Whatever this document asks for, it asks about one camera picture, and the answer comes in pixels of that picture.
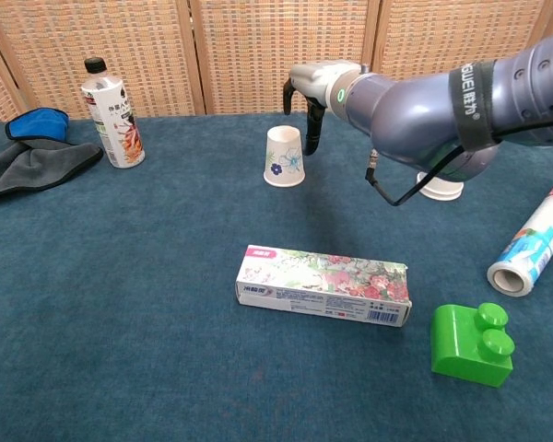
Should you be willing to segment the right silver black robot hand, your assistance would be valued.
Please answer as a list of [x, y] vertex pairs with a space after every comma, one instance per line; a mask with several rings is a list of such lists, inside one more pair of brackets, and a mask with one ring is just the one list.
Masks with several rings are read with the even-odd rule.
[[351, 87], [360, 77], [361, 65], [345, 60], [295, 64], [291, 67], [283, 86], [283, 111], [290, 115], [295, 92], [305, 98], [307, 131], [302, 148], [304, 156], [310, 156], [317, 150], [327, 110], [348, 122], [347, 99]]

